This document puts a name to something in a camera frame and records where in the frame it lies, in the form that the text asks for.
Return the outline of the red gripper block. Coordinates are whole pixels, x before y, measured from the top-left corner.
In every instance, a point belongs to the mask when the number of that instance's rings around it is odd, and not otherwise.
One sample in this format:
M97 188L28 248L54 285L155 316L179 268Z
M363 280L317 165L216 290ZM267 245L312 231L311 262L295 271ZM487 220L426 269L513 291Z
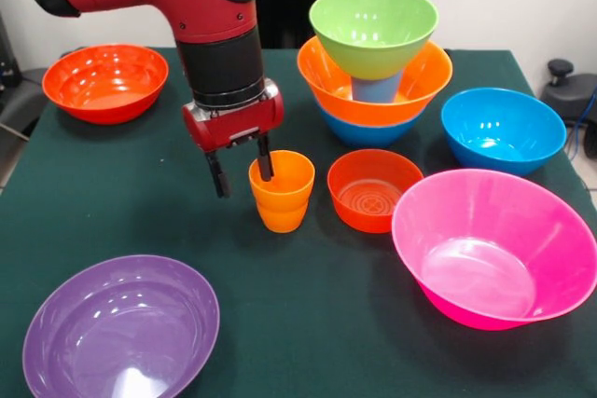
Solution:
M229 110L208 110L194 102L182 107L187 131L205 156L219 198L229 198L229 180L216 151L235 145L245 138L257 138L257 163L260 177L269 182L273 176L269 136L267 132L279 127L284 119L284 103L278 86L265 79L265 90L254 102Z

